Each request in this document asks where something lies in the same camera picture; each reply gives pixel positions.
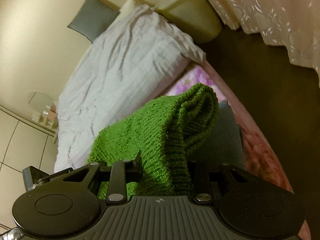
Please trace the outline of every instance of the gray pillow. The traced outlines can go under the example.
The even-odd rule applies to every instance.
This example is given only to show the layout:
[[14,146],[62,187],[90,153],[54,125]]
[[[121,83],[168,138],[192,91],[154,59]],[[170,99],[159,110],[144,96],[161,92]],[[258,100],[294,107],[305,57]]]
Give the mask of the gray pillow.
[[217,170],[221,163],[231,163],[245,170],[240,132],[228,102],[220,102],[219,115],[210,136],[188,159],[205,161],[212,170]]
[[68,28],[79,32],[93,42],[109,27],[119,13],[100,0],[85,0]]

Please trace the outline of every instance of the folded green cloth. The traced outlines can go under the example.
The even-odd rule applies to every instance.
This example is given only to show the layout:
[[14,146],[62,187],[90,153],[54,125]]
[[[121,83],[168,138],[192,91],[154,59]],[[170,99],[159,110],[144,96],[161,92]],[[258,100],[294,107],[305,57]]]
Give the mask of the folded green cloth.
[[[89,162],[108,165],[134,159],[141,151],[142,179],[128,195],[190,195],[186,158],[205,141],[219,111],[212,88],[198,83],[177,96],[151,100],[129,117],[106,127],[95,139]],[[105,195],[106,187],[100,189]]]

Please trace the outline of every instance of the dark brown floor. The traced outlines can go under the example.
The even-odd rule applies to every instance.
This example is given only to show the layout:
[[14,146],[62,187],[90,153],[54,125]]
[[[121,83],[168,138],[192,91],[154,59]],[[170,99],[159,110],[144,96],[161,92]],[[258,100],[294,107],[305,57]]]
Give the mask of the dark brown floor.
[[320,88],[313,69],[291,65],[285,47],[259,34],[225,27],[200,47],[244,104],[307,208],[312,239],[320,239]]

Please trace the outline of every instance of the white blanket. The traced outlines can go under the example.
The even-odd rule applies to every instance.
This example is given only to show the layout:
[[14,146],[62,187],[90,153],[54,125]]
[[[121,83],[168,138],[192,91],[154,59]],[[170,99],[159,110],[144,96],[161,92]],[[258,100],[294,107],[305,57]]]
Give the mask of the white blanket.
[[158,96],[205,53],[149,6],[109,27],[87,50],[58,102],[54,171],[86,164],[99,131]]

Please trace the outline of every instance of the pink bedspread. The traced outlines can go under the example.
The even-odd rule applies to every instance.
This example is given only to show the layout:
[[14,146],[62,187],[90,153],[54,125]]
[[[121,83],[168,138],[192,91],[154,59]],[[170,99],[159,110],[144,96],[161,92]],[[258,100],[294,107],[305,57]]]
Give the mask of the pink bedspread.
[[[293,192],[288,178],[267,139],[236,95],[208,62],[206,62],[203,67],[191,64],[183,75],[164,94],[181,94],[196,83],[202,83],[212,87],[219,101],[228,100],[236,121],[241,125],[243,131],[246,170],[279,187]],[[310,230],[306,221],[301,227],[299,237],[303,240],[311,239]]]

